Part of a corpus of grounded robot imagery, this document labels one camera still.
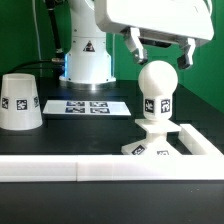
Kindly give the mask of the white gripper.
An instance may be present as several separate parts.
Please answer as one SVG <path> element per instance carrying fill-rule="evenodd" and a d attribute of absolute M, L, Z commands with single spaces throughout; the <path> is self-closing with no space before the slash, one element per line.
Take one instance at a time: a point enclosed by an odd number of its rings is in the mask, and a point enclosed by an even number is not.
<path fill-rule="evenodd" d="M 196 45 L 209 42 L 214 35 L 203 0 L 95 0 L 94 4 L 96 24 L 102 31 L 121 34 L 127 29 L 124 42 L 140 65 L 148 61 L 140 30 L 149 39 L 172 43 L 181 40 L 182 55 L 177 63 L 182 70 L 193 65 Z"/>

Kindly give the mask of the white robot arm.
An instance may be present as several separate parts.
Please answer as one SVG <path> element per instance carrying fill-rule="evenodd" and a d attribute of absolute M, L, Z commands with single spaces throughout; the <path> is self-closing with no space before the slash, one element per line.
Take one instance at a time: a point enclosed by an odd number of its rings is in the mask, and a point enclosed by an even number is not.
<path fill-rule="evenodd" d="M 211 0 L 68 0 L 71 47 L 65 55 L 63 86 L 100 89 L 116 82 L 106 35 L 124 38 L 137 64 L 148 61 L 146 45 L 177 44 L 178 67 L 193 65 L 197 47 L 212 40 Z"/>

